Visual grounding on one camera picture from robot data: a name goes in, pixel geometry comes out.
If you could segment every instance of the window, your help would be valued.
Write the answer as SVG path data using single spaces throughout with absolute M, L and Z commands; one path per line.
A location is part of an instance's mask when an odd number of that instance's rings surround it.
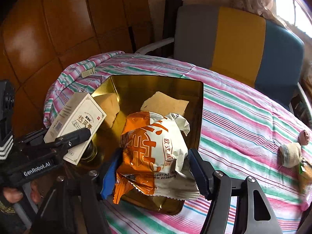
M 312 38 L 310 20 L 295 0 L 275 0 L 276 14 L 288 23 L 298 27 Z

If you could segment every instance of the orange tile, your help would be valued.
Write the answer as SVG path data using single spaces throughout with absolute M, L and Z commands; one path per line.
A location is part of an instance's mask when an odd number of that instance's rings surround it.
M 7 59 L 2 40 L 0 40 L 0 64 L 1 64 L 0 80 L 3 79 L 10 80 L 10 82 L 15 87 L 15 90 L 17 90 L 20 87 L 20 85 L 9 63 L 9 60 Z
M 123 0 L 128 26 L 151 20 L 148 0 Z
M 23 87 L 39 113 L 42 113 L 42 116 L 46 93 L 62 71 L 63 68 L 58 59 L 55 58 L 29 78 Z
M 133 53 L 128 28 L 112 30 L 100 36 L 99 46 L 102 53 L 110 51 Z
M 86 40 L 72 49 L 68 50 L 65 54 L 60 56 L 60 61 L 63 68 L 67 66 L 88 59 L 90 56 L 100 54 L 99 44 L 96 38 Z
M 43 0 L 43 7 L 59 54 L 94 37 L 86 0 Z
M 122 0 L 88 0 L 88 2 L 97 34 L 127 26 Z
M 18 0 L 4 21 L 3 38 L 8 59 L 21 83 L 55 56 L 41 0 Z
M 134 25 L 132 26 L 132 30 L 137 50 L 153 42 L 153 27 L 151 22 Z
M 15 94 L 12 127 L 16 137 L 44 127 L 43 120 L 23 88 L 19 88 Z

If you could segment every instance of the table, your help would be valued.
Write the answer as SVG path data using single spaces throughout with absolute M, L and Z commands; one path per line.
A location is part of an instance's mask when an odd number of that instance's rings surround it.
M 82 71 L 95 68 L 86 78 Z M 147 74 L 199 80 L 204 83 L 202 132 L 199 152 L 215 170 L 245 179 L 254 176 L 266 194 L 283 232 L 295 233 L 301 218 L 296 173 L 280 167 L 278 148 L 296 142 L 308 129 L 281 105 L 236 80 L 193 64 L 168 58 L 105 53 L 68 66 L 51 86 L 44 105 L 44 124 L 49 127 L 74 92 L 92 93 L 110 75 Z M 302 147 L 312 160 L 312 143 Z M 113 233 L 199 233 L 210 202 L 201 196 L 185 201 L 182 211 L 163 215 L 126 202 L 101 206 Z M 232 198 L 226 233 L 235 219 L 236 198 Z

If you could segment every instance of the orange and white wrapper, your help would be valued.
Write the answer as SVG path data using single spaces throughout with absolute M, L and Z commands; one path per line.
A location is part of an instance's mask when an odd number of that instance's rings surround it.
M 187 135 L 190 125 L 177 113 L 163 117 L 157 113 L 138 112 L 126 118 L 121 134 L 123 163 L 117 169 L 115 204 L 133 188 L 146 195 L 178 200 L 199 197 L 181 131 Z

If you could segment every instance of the human hand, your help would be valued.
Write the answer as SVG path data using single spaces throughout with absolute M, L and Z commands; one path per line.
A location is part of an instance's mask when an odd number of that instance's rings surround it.
M 32 201 L 36 204 L 38 204 L 41 200 L 40 193 L 38 191 L 38 185 L 35 181 L 32 181 L 30 183 L 30 186 L 32 188 L 32 191 L 30 193 L 30 198 Z M 23 193 L 16 188 L 11 187 L 4 187 L 3 188 L 3 195 L 10 203 L 16 203 L 20 201 L 23 198 Z

